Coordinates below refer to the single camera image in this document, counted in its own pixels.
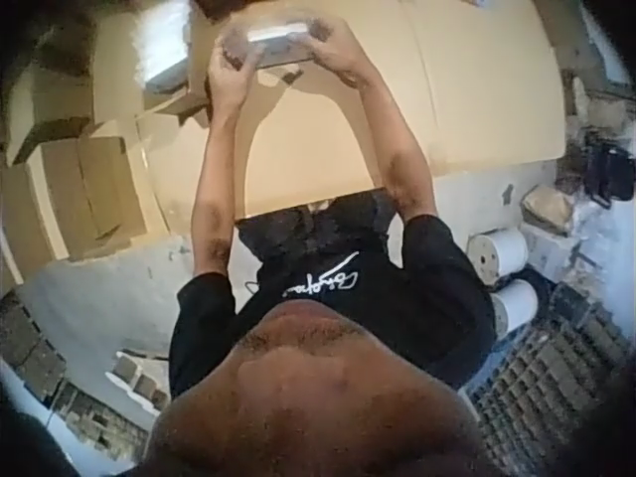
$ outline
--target man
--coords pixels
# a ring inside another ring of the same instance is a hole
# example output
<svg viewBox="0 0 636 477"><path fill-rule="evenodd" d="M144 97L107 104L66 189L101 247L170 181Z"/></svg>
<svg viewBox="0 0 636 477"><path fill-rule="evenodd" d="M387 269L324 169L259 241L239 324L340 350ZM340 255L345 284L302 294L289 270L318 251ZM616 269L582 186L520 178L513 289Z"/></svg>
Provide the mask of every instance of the man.
<svg viewBox="0 0 636 477"><path fill-rule="evenodd" d="M496 473L453 390L494 342L489 295L437 217L426 159L381 74L343 20L313 27L320 39L294 41L360 92L405 223L403 269L388 259L390 216L372 196L316 216L275 214L239 225L263 266L259 290L236 314L235 133L260 52L237 67L222 34L192 217L195 277L179 293L170 350L174 400L142 469L168 472L175 459L215 475Z"/></svg>

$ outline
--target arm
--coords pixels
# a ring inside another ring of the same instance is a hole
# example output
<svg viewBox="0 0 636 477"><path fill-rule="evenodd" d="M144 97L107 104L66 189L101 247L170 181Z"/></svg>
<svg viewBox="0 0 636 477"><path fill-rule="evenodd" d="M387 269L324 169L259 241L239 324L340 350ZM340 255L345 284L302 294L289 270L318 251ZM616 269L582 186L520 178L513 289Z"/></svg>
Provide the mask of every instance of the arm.
<svg viewBox="0 0 636 477"><path fill-rule="evenodd" d="M318 18L313 20L312 35L296 37L296 41L360 92L385 187L404 222L421 215L437 215L426 158L382 75L347 23L338 18Z"/></svg>
<svg viewBox="0 0 636 477"><path fill-rule="evenodd" d="M192 212L195 276L228 275L235 225L235 136L261 55L250 52L237 69L237 59L229 60L224 51L228 33L217 38L208 67L213 119Z"/></svg>

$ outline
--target floor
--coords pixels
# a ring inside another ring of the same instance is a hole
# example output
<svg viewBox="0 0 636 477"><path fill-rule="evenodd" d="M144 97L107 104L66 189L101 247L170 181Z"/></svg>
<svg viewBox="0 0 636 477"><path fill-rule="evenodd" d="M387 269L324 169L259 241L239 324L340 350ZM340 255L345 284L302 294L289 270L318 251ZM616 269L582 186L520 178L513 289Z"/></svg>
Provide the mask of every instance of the floor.
<svg viewBox="0 0 636 477"><path fill-rule="evenodd" d="M553 161L435 180L441 217L464 247L474 234L521 221L519 203L535 185L552 183ZM402 224L390 230L390 256L400 264ZM122 348L165 353L178 314L177 291L192 273L189 238L173 237L83 264L53 263L19 295L68 362L68 378L144 428L154 418L104 373ZM258 261L236 239L230 262L238 307L249 299Z"/></svg>

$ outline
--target hand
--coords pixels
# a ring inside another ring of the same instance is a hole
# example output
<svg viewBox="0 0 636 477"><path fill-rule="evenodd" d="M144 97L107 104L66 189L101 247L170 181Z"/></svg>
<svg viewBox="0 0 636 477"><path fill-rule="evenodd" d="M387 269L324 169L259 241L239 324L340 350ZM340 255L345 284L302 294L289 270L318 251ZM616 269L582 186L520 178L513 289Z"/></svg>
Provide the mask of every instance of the hand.
<svg viewBox="0 0 636 477"><path fill-rule="evenodd" d="M262 50L249 50L247 46L231 49L234 52L247 52L242 59L231 54L228 45L236 43L239 37L240 33L234 27L226 28L217 37L212 49L208 79L215 113L235 114L240 111L263 54Z"/></svg>
<svg viewBox="0 0 636 477"><path fill-rule="evenodd" d="M318 15L309 26L308 35L294 35L291 40L308 48L316 63L351 87L360 88L373 78L376 69L345 20Z"/></svg>

